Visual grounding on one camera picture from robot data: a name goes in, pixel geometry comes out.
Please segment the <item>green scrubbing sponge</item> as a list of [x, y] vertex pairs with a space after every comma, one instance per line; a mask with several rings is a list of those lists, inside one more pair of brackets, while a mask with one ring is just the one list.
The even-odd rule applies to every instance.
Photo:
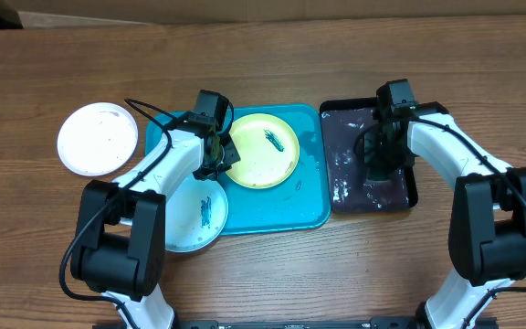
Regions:
[[368, 169], [366, 173], [366, 181], [382, 183], [382, 182], [390, 180], [390, 176], [391, 176], [390, 173], [387, 173], [382, 170]]

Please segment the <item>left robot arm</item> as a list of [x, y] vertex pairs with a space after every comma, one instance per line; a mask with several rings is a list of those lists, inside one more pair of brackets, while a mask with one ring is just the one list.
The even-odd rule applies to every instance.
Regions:
[[166, 203], [188, 176], [216, 181], [239, 161], [230, 136], [234, 117], [227, 97], [200, 90], [193, 110], [158, 126], [160, 142], [132, 170], [85, 186], [58, 271], [69, 298], [111, 303], [123, 328], [175, 327], [159, 286]]

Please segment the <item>light blue plate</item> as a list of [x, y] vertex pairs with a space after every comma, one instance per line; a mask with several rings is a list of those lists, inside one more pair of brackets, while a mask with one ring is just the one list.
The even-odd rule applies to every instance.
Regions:
[[226, 192], [218, 182], [188, 176], [166, 204], [165, 249], [191, 253], [207, 247], [221, 234], [228, 212]]

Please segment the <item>yellow-rimmed plate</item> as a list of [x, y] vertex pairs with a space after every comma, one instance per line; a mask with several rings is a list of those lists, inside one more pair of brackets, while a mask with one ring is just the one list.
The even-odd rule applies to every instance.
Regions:
[[294, 172], [300, 159], [300, 143], [282, 119], [253, 113], [234, 121], [230, 136], [240, 156], [226, 172], [240, 186], [264, 189], [277, 186]]

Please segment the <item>white plate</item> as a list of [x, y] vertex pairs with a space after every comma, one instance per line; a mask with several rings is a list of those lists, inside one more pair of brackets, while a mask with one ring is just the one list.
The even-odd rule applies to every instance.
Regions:
[[132, 157], [138, 143], [137, 123], [120, 105], [95, 102], [74, 111], [57, 138], [61, 163], [77, 175], [107, 175]]

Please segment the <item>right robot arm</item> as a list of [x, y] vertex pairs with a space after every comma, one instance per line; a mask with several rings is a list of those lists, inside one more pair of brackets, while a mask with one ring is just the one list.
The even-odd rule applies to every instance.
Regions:
[[448, 232], [452, 269], [416, 312], [423, 328], [473, 328], [504, 292], [525, 293], [526, 167], [494, 157], [438, 102], [418, 102], [407, 80], [376, 92], [376, 123], [356, 148], [372, 180], [423, 158], [453, 190]]

